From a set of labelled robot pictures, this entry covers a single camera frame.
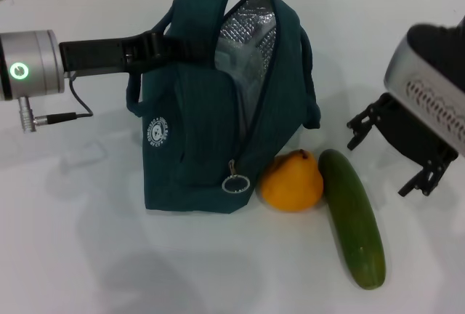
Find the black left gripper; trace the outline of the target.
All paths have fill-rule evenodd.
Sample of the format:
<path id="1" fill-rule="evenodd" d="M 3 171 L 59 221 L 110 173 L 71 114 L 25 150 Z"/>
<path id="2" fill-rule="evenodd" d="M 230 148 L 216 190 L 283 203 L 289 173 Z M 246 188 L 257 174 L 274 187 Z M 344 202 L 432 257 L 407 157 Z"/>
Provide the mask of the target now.
<path id="1" fill-rule="evenodd" d="M 140 74 L 169 63 L 204 63 L 209 49 L 204 41 L 191 41 L 144 32 L 116 39 L 59 43 L 64 71 L 77 74 Z"/>

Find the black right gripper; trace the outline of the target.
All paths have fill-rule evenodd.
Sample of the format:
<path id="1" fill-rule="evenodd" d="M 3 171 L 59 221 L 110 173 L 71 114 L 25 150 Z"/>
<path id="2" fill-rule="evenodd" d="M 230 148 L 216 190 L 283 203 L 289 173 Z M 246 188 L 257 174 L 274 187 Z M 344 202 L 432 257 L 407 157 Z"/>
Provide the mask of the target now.
<path id="1" fill-rule="evenodd" d="M 391 146 L 423 167 L 399 189 L 398 194 L 406 197 L 412 190 L 420 190 L 424 196 L 429 196 L 450 163 L 458 158 L 457 151 L 388 93 L 383 93 L 347 123 L 353 134 L 347 148 L 354 150 L 376 124 Z"/>

